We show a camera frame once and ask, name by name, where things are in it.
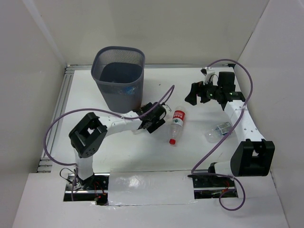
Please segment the blue cap plastic bottle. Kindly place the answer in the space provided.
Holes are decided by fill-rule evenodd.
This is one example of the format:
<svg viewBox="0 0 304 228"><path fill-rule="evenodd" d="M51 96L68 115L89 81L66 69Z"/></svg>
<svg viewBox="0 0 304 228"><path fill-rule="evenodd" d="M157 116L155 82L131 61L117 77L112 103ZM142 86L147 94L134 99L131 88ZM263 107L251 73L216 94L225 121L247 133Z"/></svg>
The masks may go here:
<svg viewBox="0 0 304 228"><path fill-rule="evenodd" d="M140 90L141 90L140 87L126 86L126 87L122 87L120 92L122 95L135 95L135 94L139 93Z"/></svg>

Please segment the crushed blue label bottle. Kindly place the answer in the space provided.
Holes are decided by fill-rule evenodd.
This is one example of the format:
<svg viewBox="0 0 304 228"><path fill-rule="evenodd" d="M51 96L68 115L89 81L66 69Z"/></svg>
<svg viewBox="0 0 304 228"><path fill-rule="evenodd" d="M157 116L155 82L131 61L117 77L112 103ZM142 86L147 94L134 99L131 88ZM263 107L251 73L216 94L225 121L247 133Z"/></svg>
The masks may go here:
<svg viewBox="0 0 304 228"><path fill-rule="evenodd" d="M133 131L132 131L132 133L133 133L134 135L140 134L140 133L142 133L142 132L144 132L144 129L138 129L138 130L133 130Z"/></svg>

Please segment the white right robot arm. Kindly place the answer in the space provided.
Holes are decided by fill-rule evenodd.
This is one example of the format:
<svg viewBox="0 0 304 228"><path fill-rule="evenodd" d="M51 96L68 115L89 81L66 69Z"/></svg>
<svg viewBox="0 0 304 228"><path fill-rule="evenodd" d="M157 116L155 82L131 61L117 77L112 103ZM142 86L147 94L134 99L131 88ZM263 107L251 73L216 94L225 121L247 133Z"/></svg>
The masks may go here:
<svg viewBox="0 0 304 228"><path fill-rule="evenodd" d="M212 186L218 186L224 180L224 175L234 177L267 176L275 152L275 145L267 141L258 131L245 104L245 97L235 91L235 74L219 72L215 85L215 71L202 69L205 76L203 82L193 83L185 101L191 105L216 100L230 118L233 132L239 142L238 147L225 162L214 162L208 169L207 180Z"/></svg>

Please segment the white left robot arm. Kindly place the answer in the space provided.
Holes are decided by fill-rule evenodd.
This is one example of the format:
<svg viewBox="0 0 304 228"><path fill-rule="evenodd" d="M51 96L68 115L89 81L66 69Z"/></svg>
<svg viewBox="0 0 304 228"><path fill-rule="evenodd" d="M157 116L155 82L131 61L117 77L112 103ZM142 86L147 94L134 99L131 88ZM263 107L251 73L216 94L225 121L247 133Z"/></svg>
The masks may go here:
<svg viewBox="0 0 304 228"><path fill-rule="evenodd" d="M87 113L69 133L78 166L78 186L84 190L94 186L93 155L107 136L140 129L153 133L165 123L166 114L164 105L157 103L148 103L118 117L99 117L93 112Z"/></svg>

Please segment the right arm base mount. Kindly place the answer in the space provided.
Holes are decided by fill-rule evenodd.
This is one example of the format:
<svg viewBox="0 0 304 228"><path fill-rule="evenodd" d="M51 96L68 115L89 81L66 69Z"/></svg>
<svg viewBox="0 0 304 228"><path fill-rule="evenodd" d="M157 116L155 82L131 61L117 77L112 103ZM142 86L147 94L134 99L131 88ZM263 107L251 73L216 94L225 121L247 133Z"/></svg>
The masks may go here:
<svg viewBox="0 0 304 228"><path fill-rule="evenodd" d="M194 199L218 199L222 193L223 198L237 198L237 190L232 179L214 175L187 176L192 180Z"/></svg>

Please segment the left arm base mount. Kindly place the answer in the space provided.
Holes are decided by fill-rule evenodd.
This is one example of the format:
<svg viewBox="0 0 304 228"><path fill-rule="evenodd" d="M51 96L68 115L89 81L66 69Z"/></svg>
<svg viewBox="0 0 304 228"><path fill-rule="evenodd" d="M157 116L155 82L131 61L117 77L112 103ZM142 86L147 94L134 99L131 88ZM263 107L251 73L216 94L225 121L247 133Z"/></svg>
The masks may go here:
<svg viewBox="0 0 304 228"><path fill-rule="evenodd" d="M109 176L109 173L95 173L94 177L85 185L77 181L72 186L75 175L70 173L65 178L66 186L63 201L72 201L71 195L73 195L74 202L91 201L99 206L108 205Z"/></svg>

